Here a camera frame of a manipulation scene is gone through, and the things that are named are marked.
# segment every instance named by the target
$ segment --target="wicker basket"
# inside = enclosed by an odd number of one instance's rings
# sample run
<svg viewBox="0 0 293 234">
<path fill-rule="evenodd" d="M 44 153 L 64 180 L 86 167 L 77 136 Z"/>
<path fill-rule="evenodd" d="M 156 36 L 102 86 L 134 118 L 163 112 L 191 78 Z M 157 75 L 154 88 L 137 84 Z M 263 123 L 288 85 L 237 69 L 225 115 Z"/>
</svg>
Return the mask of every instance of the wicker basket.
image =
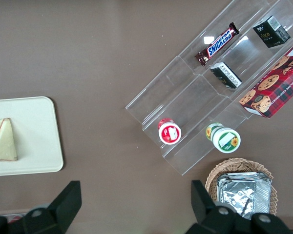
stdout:
<svg viewBox="0 0 293 234">
<path fill-rule="evenodd" d="M 209 174 L 205 188 L 208 191 L 213 201 L 217 201 L 217 179 L 225 173 L 234 172 L 263 172 L 270 179 L 273 179 L 272 174 L 261 164 L 253 161 L 248 161 L 243 158 L 231 158 L 218 164 Z M 276 215 L 277 213 L 277 191 L 272 187 L 270 196 L 270 214 Z"/>
</svg>

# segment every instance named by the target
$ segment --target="small black box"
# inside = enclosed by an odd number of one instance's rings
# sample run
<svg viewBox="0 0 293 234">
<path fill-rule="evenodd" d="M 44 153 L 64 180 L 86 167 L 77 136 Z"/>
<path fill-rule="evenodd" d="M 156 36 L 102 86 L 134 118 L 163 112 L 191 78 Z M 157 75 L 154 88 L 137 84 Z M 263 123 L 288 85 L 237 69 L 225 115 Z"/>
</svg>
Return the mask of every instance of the small black box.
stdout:
<svg viewBox="0 0 293 234">
<path fill-rule="evenodd" d="M 210 71 L 227 87 L 236 89 L 242 84 L 240 78 L 224 63 L 219 62 L 210 67 Z"/>
<path fill-rule="evenodd" d="M 284 44 L 290 38 L 290 35 L 274 16 L 257 23 L 253 29 L 269 48 Z"/>
</svg>

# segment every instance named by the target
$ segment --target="red and white cup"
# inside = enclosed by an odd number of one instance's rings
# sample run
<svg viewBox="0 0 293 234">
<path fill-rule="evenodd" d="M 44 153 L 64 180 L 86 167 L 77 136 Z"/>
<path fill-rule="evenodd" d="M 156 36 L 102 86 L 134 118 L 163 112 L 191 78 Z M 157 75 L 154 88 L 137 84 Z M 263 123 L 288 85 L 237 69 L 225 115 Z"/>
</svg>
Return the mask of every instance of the red and white cup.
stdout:
<svg viewBox="0 0 293 234">
<path fill-rule="evenodd" d="M 167 145 L 176 144 L 181 138 L 181 129 L 170 118 L 164 118 L 158 123 L 158 135 Z"/>
</svg>

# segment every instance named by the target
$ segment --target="cookie box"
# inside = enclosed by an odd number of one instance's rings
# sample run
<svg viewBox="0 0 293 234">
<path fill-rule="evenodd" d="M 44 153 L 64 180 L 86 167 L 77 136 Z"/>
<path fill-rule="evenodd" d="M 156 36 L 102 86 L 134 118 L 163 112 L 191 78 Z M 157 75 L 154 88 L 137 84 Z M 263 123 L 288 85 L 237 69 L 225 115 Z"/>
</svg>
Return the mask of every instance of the cookie box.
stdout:
<svg viewBox="0 0 293 234">
<path fill-rule="evenodd" d="M 273 116 L 293 96 L 293 47 L 239 101 L 253 114 Z"/>
</svg>

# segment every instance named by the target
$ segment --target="tabletop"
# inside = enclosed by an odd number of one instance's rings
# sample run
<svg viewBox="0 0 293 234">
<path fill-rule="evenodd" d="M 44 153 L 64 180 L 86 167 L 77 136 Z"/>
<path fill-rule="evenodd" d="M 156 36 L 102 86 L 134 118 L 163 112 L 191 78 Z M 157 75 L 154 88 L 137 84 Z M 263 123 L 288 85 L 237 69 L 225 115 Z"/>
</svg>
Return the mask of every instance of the tabletop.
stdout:
<svg viewBox="0 0 293 234">
<path fill-rule="evenodd" d="M 242 157 L 272 173 L 277 216 L 293 229 L 293 98 L 240 125 L 236 152 L 214 149 L 184 176 L 125 109 L 229 2 L 0 1 L 0 99 L 51 98 L 64 159 L 59 172 L 0 176 L 0 214 L 51 202 L 80 180 L 67 233 L 182 234 L 196 221 L 191 181 Z"/>
</svg>

